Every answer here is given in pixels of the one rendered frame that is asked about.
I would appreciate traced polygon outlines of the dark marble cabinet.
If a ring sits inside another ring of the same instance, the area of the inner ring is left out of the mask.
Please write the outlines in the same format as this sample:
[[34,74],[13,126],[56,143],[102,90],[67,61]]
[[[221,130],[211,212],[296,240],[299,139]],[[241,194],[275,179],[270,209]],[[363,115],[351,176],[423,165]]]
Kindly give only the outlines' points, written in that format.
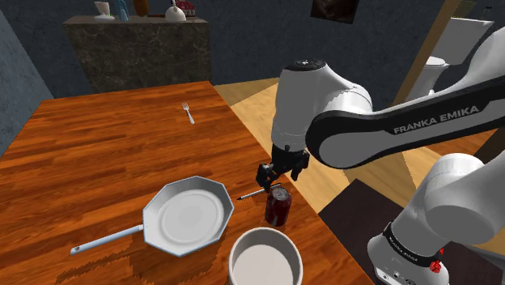
[[209,81],[210,25],[190,17],[99,22],[77,15],[62,24],[94,93]]

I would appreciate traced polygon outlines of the wooden table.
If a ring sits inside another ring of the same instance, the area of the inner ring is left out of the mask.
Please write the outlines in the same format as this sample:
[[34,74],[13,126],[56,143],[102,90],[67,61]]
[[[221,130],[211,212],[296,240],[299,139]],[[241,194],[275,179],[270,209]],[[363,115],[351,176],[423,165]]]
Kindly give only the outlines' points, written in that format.
[[[268,159],[208,82],[45,100],[0,156],[0,285],[229,285],[231,247],[265,225],[263,198],[236,199]],[[135,233],[70,254],[140,224],[166,184],[192,176],[233,201],[218,242],[173,257]]]

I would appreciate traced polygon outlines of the white round pot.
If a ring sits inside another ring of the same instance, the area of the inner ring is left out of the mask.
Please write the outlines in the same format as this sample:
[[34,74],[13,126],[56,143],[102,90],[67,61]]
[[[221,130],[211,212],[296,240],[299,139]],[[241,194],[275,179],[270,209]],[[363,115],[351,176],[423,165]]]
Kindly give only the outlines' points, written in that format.
[[233,244],[229,285],[302,285],[303,261],[293,241],[274,228],[253,228]]

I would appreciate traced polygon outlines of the dark red drink can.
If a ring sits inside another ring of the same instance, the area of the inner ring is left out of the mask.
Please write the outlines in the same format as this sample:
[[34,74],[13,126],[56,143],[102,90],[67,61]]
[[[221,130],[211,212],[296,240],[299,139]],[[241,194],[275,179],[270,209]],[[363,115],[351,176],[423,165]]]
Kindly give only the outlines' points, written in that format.
[[267,197],[265,220],[274,227],[281,227],[287,221],[291,208],[291,194],[287,189],[272,189]]

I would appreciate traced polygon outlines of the white toilet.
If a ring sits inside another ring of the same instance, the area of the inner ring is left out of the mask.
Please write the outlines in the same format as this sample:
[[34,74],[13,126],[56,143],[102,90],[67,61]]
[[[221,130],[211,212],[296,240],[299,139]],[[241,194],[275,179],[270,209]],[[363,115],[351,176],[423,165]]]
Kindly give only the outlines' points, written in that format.
[[440,75],[449,67],[463,63],[494,21],[450,18],[406,101],[434,93]]

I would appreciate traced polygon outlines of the dark wall picture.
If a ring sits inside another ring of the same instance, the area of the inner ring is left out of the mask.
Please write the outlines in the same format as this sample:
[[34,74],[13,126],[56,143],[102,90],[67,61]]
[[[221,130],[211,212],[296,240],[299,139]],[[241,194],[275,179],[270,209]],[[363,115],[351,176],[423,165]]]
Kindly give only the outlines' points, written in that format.
[[360,0],[312,0],[310,16],[352,24]]

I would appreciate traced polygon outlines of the dark robot stand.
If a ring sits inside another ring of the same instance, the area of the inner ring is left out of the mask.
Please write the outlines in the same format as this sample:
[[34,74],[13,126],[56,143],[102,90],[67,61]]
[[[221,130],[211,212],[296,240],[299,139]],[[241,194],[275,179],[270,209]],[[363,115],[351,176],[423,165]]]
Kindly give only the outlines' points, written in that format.
[[[385,285],[373,272],[367,243],[401,211],[401,206],[356,179],[319,216],[372,282]],[[447,244],[443,263],[448,268],[450,285],[502,285],[503,271],[463,245]]]

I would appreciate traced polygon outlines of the white octagonal frying pan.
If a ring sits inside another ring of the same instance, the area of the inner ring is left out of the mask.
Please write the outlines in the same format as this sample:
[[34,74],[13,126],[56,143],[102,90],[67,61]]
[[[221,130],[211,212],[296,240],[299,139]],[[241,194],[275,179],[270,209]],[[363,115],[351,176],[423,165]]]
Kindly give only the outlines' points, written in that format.
[[234,210],[224,184],[193,176],[166,184],[143,208],[142,223],[75,246],[72,255],[143,233],[144,242],[183,257],[217,242]]

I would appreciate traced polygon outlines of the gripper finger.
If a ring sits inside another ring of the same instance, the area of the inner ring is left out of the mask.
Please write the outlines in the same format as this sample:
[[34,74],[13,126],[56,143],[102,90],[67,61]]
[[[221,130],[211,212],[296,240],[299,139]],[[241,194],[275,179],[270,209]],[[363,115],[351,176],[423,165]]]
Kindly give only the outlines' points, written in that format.
[[308,167],[310,160],[310,153],[307,151],[301,151],[297,154],[293,160],[293,167],[291,169],[291,179],[297,181],[299,174]]
[[256,174],[257,184],[269,193],[274,181],[278,179],[278,174],[274,171],[273,164],[259,164]]

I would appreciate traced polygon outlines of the white black pen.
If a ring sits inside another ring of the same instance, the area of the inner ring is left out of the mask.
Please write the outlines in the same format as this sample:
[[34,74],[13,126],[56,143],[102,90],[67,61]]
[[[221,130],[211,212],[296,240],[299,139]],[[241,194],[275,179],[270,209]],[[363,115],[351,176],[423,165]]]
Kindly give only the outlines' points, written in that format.
[[245,200],[247,198],[253,197],[253,196],[258,195],[258,194],[269,193],[270,190],[272,190],[272,189],[274,189],[276,187],[279,187],[281,184],[282,183],[280,183],[280,182],[275,183],[275,184],[271,185],[268,189],[259,189],[257,191],[254,191],[254,192],[250,193],[250,194],[246,194],[244,196],[241,196],[241,197],[237,198],[236,200],[237,201],[241,201],[241,200]]

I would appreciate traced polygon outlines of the silver fork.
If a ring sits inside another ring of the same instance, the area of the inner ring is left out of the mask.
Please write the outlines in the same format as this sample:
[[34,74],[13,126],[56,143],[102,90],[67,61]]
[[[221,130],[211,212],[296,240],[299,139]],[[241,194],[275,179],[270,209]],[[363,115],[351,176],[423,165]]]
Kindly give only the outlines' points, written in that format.
[[186,114],[187,114],[187,116],[188,116],[188,118],[189,118],[189,122],[190,122],[192,125],[194,125],[194,124],[195,124],[195,121],[194,121],[194,119],[193,119],[193,116],[191,115],[191,112],[189,111],[189,105],[188,105],[186,102],[183,102],[183,103],[182,103],[182,108],[183,108],[183,110],[184,110],[184,111],[186,111]]

